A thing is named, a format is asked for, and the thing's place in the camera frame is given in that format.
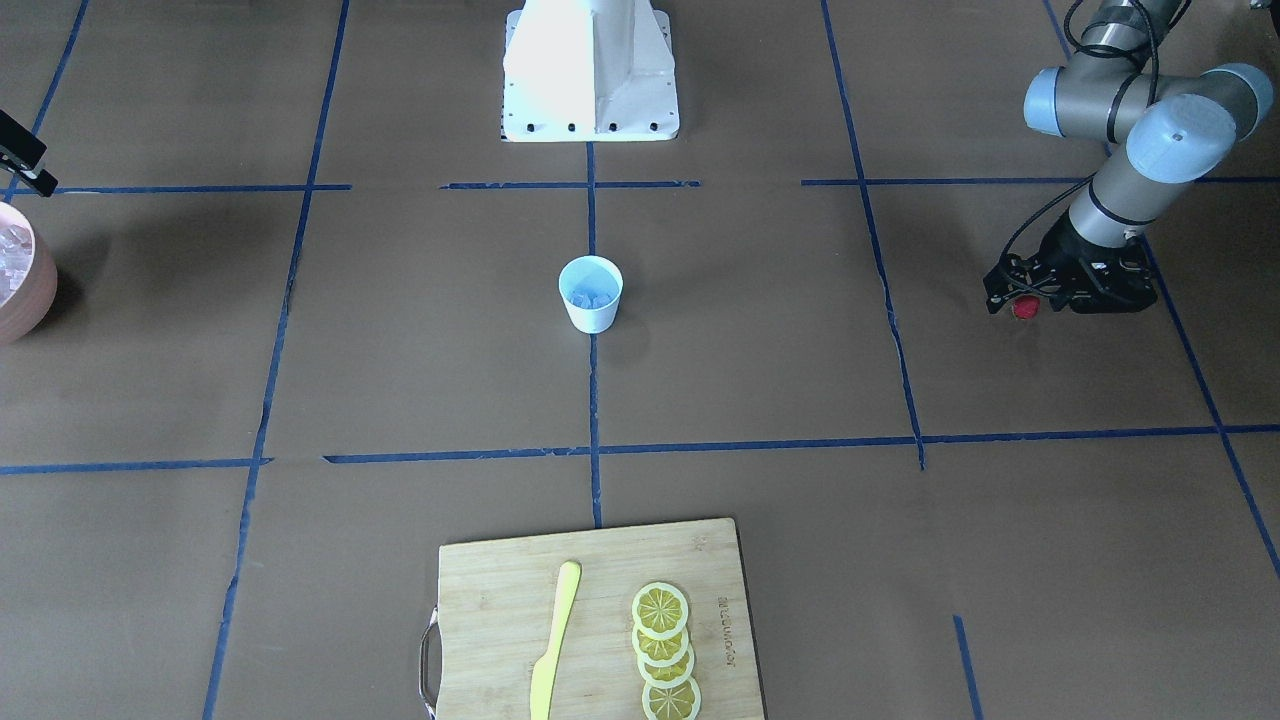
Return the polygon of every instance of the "cable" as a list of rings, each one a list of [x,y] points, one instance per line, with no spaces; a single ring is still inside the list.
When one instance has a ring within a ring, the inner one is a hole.
[[[1091,58],[1100,58],[1103,60],[1114,60],[1116,58],[1124,58],[1129,60],[1129,63],[1138,72],[1142,72],[1142,68],[1146,64],[1143,63],[1142,58],[1138,56],[1138,53],[1149,46],[1151,85],[1147,87],[1147,105],[1149,106],[1156,104],[1156,91],[1157,87],[1160,86],[1160,50],[1158,50],[1160,42],[1156,38],[1156,24],[1155,22],[1152,22],[1151,12],[1147,10],[1147,6],[1142,4],[1142,0],[1128,0],[1128,3],[1130,3],[1134,8],[1138,9],[1138,14],[1142,15],[1142,22],[1147,29],[1147,42],[1139,45],[1138,47],[1134,47],[1133,50],[1121,50],[1119,47],[1112,47],[1110,45],[1084,45],[1080,41],[1080,38],[1078,38],[1075,33],[1071,32],[1071,18],[1075,17],[1075,12],[1080,8],[1082,4],[1084,4],[1084,0],[1075,0],[1074,3],[1071,3],[1071,6],[1068,8],[1066,15],[1062,17],[1062,33],[1066,36],[1066,41],[1071,45],[1071,47],[1076,50],[1076,53],[1083,53],[1084,55],[1088,55]],[[1178,8],[1178,12],[1174,14],[1174,19],[1170,20],[1169,24],[1170,29],[1174,27],[1174,24],[1178,23],[1178,20],[1181,19],[1181,17],[1187,13],[1187,10],[1190,6],[1192,6],[1192,0],[1184,0],[1184,3]]]
[[[1029,286],[1029,284],[1027,284],[1027,283],[1024,283],[1024,282],[1021,282],[1019,279],[1015,279],[1012,275],[1010,275],[1009,270],[1005,268],[1005,258],[1009,256],[1009,251],[1014,247],[1014,242],[1016,242],[1018,238],[1024,232],[1027,232],[1027,228],[1032,227],[1032,224],[1036,220],[1041,219],[1041,217],[1044,213],[1048,213],[1050,210],[1052,210],[1055,205],[1057,205],[1059,202],[1066,200],[1068,197],[1070,197],[1073,193],[1075,193],[1082,187],[1089,184],[1089,181],[1092,181],[1093,176],[1096,176],[1096,174],[1097,173],[1089,173],[1089,176],[1087,178],[1084,178],[1080,182],[1073,184],[1071,187],[1064,190],[1061,193],[1059,193],[1057,197],[1055,197],[1053,200],[1050,200],[1043,208],[1041,208],[1039,210],[1036,210],[1034,213],[1032,213],[1032,217],[1027,218],[1027,220],[1021,225],[1019,225],[1019,228],[1016,231],[1014,231],[1014,234],[1010,236],[1009,242],[1005,243],[1005,249],[1000,251],[1000,263],[996,265],[997,268],[1000,268],[1000,274],[1005,278],[1005,282],[1007,282],[1009,284],[1016,287],[1018,290],[1020,290],[1023,292],[1030,292],[1030,293],[1038,295],[1041,297],[1052,297],[1052,293],[1044,292],[1043,290],[1041,290],[1038,287]]]
[[[1178,12],[1174,13],[1174,19],[1169,20],[1169,29],[1174,29],[1174,26],[1178,24],[1178,20],[1183,19],[1183,15],[1185,15],[1187,10],[1190,9],[1192,9],[1192,0],[1187,0],[1185,3],[1183,3],[1181,6],[1178,8]]]

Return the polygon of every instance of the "metal handle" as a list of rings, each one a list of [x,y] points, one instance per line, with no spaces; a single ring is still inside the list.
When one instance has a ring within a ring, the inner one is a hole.
[[[436,630],[439,634],[438,625],[440,620],[440,607],[435,606],[431,609],[431,619],[426,621],[426,629],[422,630],[422,644],[417,656],[417,696],[422,698],[422,706],[426,707],[428,720],[435,720],[435,696],[426,687],[426,651],[430,646],[431,630]]]

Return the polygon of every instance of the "wooden cutting board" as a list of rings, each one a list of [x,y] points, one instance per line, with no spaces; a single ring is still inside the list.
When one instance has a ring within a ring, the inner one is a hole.
[[[582,580],[561,652],[552,720],[645,720],[631,598],[668,582],[689,598],[699,720],[763,720],[760,682],[731,519],[588,530],[440,547],[440,720],[529,717],[556,578]]]

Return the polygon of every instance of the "lemon slice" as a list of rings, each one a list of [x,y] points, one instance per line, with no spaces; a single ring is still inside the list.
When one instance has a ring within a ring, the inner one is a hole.
[[[694,720],[703,707],[703,692],[692,678],[673,688],[645,685],[641,697],[649,720]]]
[[[636,657],[654,667],[671,667],[689,652],[689,633],[681,632],[673,638],[655,641],[640,628],[631,628],[631,647]]]
[[[636,626],[655,641],[673,638],[689,623],[689,601],[685,593],[668,583],[649,583],[631,601]]]
[[[644,682],[659,688],[669,689],[676,685],[684,684],[694,673],[694,646],[689,646],[685,655],[681,655],[676,661],[667,667],[658,667],[657,665],[650,665],[644,661],[643,656],[636,656],[636,666],[640,669],[640,676]]]

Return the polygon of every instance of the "yellow knife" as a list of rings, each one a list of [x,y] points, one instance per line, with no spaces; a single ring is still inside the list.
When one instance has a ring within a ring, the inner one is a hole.
[[[559,577],[556,579],[552,635],[547,641],[547,652],[534,662],[534,680],[529,691],[530,720],[547,720],[550,716],[556,666],[559,665],[559,651],[564,644],[564,629],[568,626],[568,611],[573,607],[573,597],[577,596],[577,583],[581,579],[581,565],[572,560],[561,565]]]

